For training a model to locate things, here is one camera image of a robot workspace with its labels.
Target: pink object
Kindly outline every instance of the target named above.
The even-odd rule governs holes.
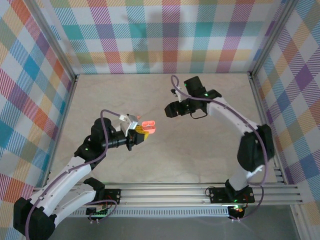
[[[156,131],[156,122],[155,121],[144,121],[142,122],[141,126],[142,129],[149,134],[154,134]]]

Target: plaid backdrop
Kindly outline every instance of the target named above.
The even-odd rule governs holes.
[[[257,84],[285,173],[320,239],[320,0],[300,0]]]
[[[71,80],[22,0],[0,3],[0,239],[46,171]]]
[[[142,74],[247,72],[285,0],[37,2],[76,73]]]

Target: marble-patterned surface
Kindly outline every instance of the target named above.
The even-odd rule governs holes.
[[[243,115],[259,122],[247,75],[178,74],[181,81],[198,75],[207,90],[215,89]],[[164,108],[177,98],[170,74],[81,75],[64,130],[58,144],[50,177],[57,175],[74,151],[90,134],[101,109],[155,120],[156,132],[128,151],[110,149],[91,176],[102,182],[224,183],[238,167],[239,141],[215,118],[194,120],[189,115],[168,118]],[[115,126],[113,115],[106,114]],[[268,177],[275,181],[273,163]],[[260,181],[262,174],[254,180]]]

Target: orange object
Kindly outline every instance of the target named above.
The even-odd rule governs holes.
[[[144,121],[141,124],[142,129],[149,134],[154,134],[156,131],[156,122],[155,121]]]

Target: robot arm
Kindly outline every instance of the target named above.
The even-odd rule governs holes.
[[[83,144],[74,153],[74,157],[58,176],[29,199],[21,197],[15,202],[13,227],[16,230],[25,235],[27,217],[34,208],[28,227],[29,238],[47,240],[57,225],[76,209],[92,201],[105,200],[105,185],[92,177],[85,180],[75,191],[70,190],[101,162],[105,156],[89,164],[90,161],[101,156],[106,147],[110,149],[126,145],[131,151],[134,145],[142,143],[148,137],[149,132],[138,125],[138,119],[135,116],[120,115],[119,119],[123,123],[120,130],[116,131],[111,121],[103,118],[108,136],[106,141],[101,119],[98,118],[91,127],[91,135],[85,138]]]
[[[232,108],[216,90],[207,91],[203,87],[199,77],[195,76],[184,81],[184,85],[190,97],[168,104],[164,109],[167,117],[174,118],[178,115],[191,115],[200,109],[205,115],[213,116],[221,123],[227,125],[235,132],[239,139],[240,144],[237,154],[239,167],[236,173],[225,183],[225,192],[232,202],[236,199],[236,196],[248,188],[248,180],[259,172],[265,164],[262,146],[253,129],[263,141],[268,160],[275,155],[271,129],[266,124],[259,126],[257,123],[244,117]]]

